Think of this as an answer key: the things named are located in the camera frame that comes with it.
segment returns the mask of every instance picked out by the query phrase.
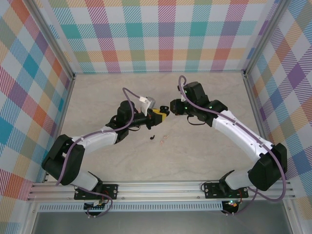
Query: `table surface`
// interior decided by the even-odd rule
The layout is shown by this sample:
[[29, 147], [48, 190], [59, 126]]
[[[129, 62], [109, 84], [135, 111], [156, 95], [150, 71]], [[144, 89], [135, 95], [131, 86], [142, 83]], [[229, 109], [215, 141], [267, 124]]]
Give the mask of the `table surface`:
[[[220, 100], [258, 132], [240, 73], [132, 73], [78, 75], [62, 134], [80, 136], [103, 127], [126, 99], [122, 87], [153, 97], [156, 108], [169, 106], [171, 100], [180, 98], [176, 87], [180, 75], [188, 82], [200, 82], [210, 100]], [[131, 99], [139, 108], [139, 101]], [[247, 155], [219, 131], [208, 125], [192, 126], [186, 116], [170, 113], [151, 130], [142, 126], [122, 142], [85, 155], [81, 168], [106, 181], [147, 181], [219, 179], [230, 170], [251, 166]]]

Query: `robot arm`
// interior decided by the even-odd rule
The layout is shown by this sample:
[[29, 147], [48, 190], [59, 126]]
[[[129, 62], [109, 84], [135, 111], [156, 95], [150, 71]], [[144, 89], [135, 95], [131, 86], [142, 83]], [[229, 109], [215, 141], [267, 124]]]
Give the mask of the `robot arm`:
[[92, 173], [80, 169], [83, 157], [99, 148], [119, 143], [128, 136], [130, 128], [146, 125], [148, 129], [151, 129], [151, 127], [160, 124], [170, 113], [167, 106], [161, 106], [160, 109], [152, 109], [155, 101], [150, 97], [141, 97], [140, 100], [143, 102], [142, 112], [139, 113], [135, 109], [134, 103], [131, 102], [135, 109], [134, 119], [123, 130], [106, 132], [107, 130], [113, 131], [123, 127], [129, 122], [132, 112], [128, 101], [123, 101], [117, 110], [117, 114], [111, 118], [110, 122], [94, 134], [86, 138], [82, 136], [59, 136], [45, 157], [42, 168], [55, 179], [59, 179], [67, 151], [76, 140], [81, 138], [82, 140], [70, 152], [70, 157], [60, 183], [62, 185], [72, 184], [88, 191], [101, 193], [102, 181]]
[[[197, 109], [188, 103], [184, 97], [171, 101], [171, 112], [175, 115], [196, 116], [198, 120], [219, 130], [239, 146], [254, 163], [252, 168], [247, 168], [242, 171], [230, 171], [219, 180], [218, 189], [223, 192], [225, 197], [233, 190], [252, 185], [260, 190], [266, 191], [281, 177], [277, 164], [270, 156], [269, 152], [263, 147], [264, 145], [277, 157], [284, 173], [287, 171], [287, 152], [285, 146], [280, 143], [273, 145], [271, 142], [252, 132], [235, 118], [232, 112], [219, 100], [209, 101], [200, 83], [189, 83], [183, 86], [183, 89], [186, 97], [192, 103], [221, 113], [222, 116]], [[223, 116], [234, 119], [235, 122], [233, 123]], [[257, 143], [251, 135], [243, 131], [239, 125], [249, 130], [253, 137], [256, 137], [262, 142], [262, 145]]]

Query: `beige floor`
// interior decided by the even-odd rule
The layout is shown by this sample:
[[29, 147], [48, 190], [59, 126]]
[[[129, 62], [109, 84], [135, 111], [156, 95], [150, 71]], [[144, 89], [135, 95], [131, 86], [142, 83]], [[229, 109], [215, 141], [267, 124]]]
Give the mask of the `beige floor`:
[[[125, 100], [122, 87], [169, 105], [179, 98], [178, 73], [78, 75], [62, 133], [80, 136], [98, 130]], [[200, 82], [210, 100], [222, 101], [245, 125], [257, 131], [240, 73], [186, 73]], [[131, 99], [139, 107], [134, 97]], [[169, 137], [161, 146], [164, 135]], [[102, 180], [219, 179], [232, 169], [251, 165], [248, 157], [222, 133], [208, 125], [192, 126], [172, 113], [161, 125], [130, 132], [122, 142], [85, 155], [82, 168]]]

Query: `vent grille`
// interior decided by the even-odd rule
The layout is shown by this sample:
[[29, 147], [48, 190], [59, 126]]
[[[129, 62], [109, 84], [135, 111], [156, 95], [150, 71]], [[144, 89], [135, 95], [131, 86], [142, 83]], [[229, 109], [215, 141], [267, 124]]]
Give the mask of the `vent grille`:
[[[83, 204], [75, 203], [41, 203], [39, 212], [82, 212]], [[91, 210], [104, 211], [108, 208]], [[193, 202], [120, 202], [113, 203], [111, 212], [143, 212], [143, 211], [220, 211], [221, 201]]]

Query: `plaid backdrop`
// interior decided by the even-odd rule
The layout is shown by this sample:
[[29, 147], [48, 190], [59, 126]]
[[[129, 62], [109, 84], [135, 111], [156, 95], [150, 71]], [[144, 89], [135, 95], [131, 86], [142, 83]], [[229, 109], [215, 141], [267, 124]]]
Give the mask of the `plaid backdrop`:
[[287, 178], [311, 233], [311, 0], [292, 0], [249, 78], [269, 139], [288, 148]]
[[263, 32], [262, 24], [257, 26], [261, 13], [267, 5], [276, 7], [277, 0], [37, 0], [37, 4], [75, 71], [222, 71], [243, 68]]
[[0, 1], [0, 233], [21, 210], [54, 141], [70, 79], [22, 0]]

